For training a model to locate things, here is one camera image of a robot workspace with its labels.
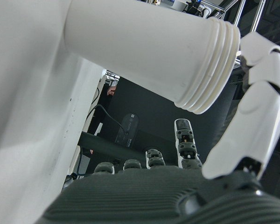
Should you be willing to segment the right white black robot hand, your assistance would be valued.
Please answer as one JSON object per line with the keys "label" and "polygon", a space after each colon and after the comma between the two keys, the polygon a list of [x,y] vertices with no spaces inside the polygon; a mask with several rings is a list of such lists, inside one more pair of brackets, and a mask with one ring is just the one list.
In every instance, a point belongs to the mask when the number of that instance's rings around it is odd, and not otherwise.
{"label": "right white black robot hand", "polygon": [[280,46],[241,39],[248,88],[200,169],[129,168],[74,181],[40,224],[280,224],[280,199],[259,180],[280,136]]}

